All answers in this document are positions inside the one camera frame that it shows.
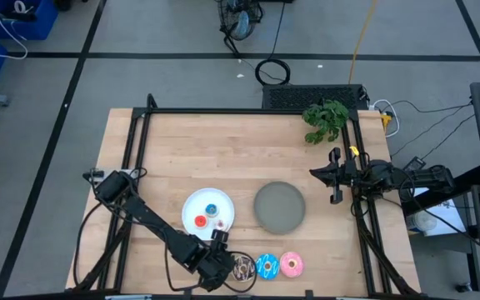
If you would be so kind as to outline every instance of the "donut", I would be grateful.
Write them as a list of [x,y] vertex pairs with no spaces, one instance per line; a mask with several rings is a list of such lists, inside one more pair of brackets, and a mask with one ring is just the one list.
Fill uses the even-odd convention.
[[214,224],[214,227],[217,230],[221,230],[221,231],[224,231],[224,232],[226,232],[227,229],[228,229],[227,224],[223,220],[217,220],[216,223]]
[[303,260],[296,252],[286,252],[281,256],[281,272],[288,278],[296,278],[303,272]]
[[196,224],[197,229],[203,229],[207,226],[207,217],[205,216],[197,216],[193,220],[194,224]]
[[258,257],[257,273],[262,279],[273,280],[279,274],[279,261],[275,255],[266,253]]
[[209,218],[214,218],[218,215],[218,207],[216,204],[208,204],[207,207],[205,207],[205,213]]
[[253,261],[245,256],[237,254],[234,256],[234,267],[232,276],[239,282],[247,282],[255,277],[255,265]]

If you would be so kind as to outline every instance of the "white plate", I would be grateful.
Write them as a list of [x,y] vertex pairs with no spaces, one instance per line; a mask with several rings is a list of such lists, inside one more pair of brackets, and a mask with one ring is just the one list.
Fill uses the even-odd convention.
[[[217,216],[208,217],[205,208],[208,204],[217,206]],[[196,227],[194,219],[196,216],[203,215],[207,217],[207,226],[203,229]],[[234,205],[231,198],[216,188],[205,187],[194,192],[182,207],[182,225],[187,233],[194,234],[203,241],[210,241],[218,220],[226,224],[224,231],[228,231],[234,221]]]

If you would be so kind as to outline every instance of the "yellow clamp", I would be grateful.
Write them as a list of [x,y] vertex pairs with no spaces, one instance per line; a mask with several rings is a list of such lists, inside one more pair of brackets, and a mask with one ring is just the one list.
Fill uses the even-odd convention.
[[351,146],[350,149],[351,149],[351,152],[353,152],[353,154],[355,154],[356,156],[358,156],[358,154],[360,153],[357,147],[355,146]]

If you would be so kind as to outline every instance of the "yellow cable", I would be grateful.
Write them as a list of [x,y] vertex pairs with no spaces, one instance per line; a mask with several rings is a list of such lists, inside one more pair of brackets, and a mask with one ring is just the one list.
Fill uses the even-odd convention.
[[362,26],[362,31],[360,32],[357,46],[355,47],[355,51],[353,52],[353,60],[351,61],[351,70],[349,70],[349,80],[347,81],[347,84],[351,84],[351,79],[353,79],[353,69],[355,68],[355,60],[357,59],[358,48],[360,47],[360,43],[363,41],[364,33],[366,33],[366,29],[368,29],[368,24],[370,23],[370,19],[372,18],[376,5],[377,0],[372,0],[372,6],[370,6],[370,9],[367,11],[366,21],[364,22],[364,26]]

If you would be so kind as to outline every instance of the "blue donut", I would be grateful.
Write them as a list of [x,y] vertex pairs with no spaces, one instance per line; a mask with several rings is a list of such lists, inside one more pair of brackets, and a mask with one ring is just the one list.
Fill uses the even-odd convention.
[[273,280],[279,274],[279,260],[271,253],[258,257],[257,273],[262,279]]
[[218,215],[218,207],[216,204],[208,204],[207,207],[205,207],[205,213],[210,217],[216,217]]

